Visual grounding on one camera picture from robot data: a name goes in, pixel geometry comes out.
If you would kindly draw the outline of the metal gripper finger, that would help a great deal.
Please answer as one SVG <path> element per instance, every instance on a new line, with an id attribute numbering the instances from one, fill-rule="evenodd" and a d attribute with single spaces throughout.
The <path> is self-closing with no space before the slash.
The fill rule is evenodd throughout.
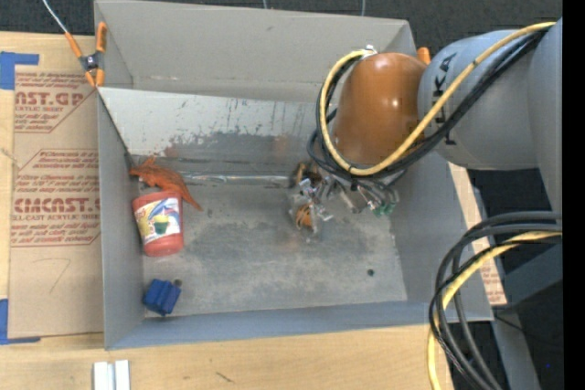
<path id="1" fill-rule="evenodd" d="M 304 229 L 307 243 L 316 243 L 322 240 L 325 224 L 333 218 L 324 206 L 309 203 L 304 209 Z"/>
<path id="2" fill-rule="evenodd" d="M 290 208 L 298 208 L 303 205 L 319 206 L 321 201 L 321 189 L 323 181 L 306 177 L 287 190 Z"/>

